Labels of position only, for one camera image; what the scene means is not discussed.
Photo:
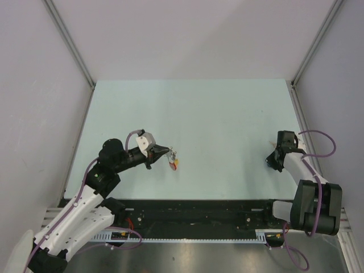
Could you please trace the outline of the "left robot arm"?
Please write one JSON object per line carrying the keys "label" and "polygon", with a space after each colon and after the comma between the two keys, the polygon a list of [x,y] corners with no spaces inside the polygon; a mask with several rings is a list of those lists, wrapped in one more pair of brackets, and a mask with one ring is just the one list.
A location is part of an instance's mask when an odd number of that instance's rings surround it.
{"label": "left robot arm", "polygon": [[152,164],[170,148],[156,144],[150,133],[138,136],[137,147],[128,150],[119,139],[109,139],[88,165],[81,186],[62,211],[33,239],[27,269],[32,272],[64,272],[68,262],[92,237],[111,226],[122,226],[125,207],[109,196],[120,183],[119,173],[140,164]]}

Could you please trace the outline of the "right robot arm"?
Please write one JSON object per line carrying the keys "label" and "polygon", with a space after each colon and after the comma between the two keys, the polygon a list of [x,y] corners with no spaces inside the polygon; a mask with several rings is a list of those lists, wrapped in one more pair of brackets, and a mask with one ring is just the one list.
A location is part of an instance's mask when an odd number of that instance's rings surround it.
{"label": "right robot arm", "polygon": [[286,170],[297,185],[292,201],[276,200],[272,208],[263,212],[262,221],[268,228],[276,228],[282,221],[306,235],[336,235],[340,229],[342,188],[328,182],[314,169],[308,158],[327,158],[336,151],[336,143],[328,134],[312,130],[327,137],[333,149],[328,154],[308,154],[299,147],[293,131],[278,131],[276,147],[266,158],[267,165],[279,172]]}

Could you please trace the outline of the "metal key organizer red handle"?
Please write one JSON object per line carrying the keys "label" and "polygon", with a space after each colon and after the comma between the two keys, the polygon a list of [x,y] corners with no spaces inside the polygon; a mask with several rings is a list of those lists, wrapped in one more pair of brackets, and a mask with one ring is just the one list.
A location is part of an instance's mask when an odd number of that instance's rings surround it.
{"label": "metal key organizer red handle", "polygon": [[171,168],[171,170],[176,171],[178,165],[176,166],[174,164],[174,161],[175,161],[175,159],[178,159],[177,152],[172,147],[170,147],[170,153],[169,153],[169,155],[166,155],[166,157],[168,159],[168,164],[169,164],[169,167]]}

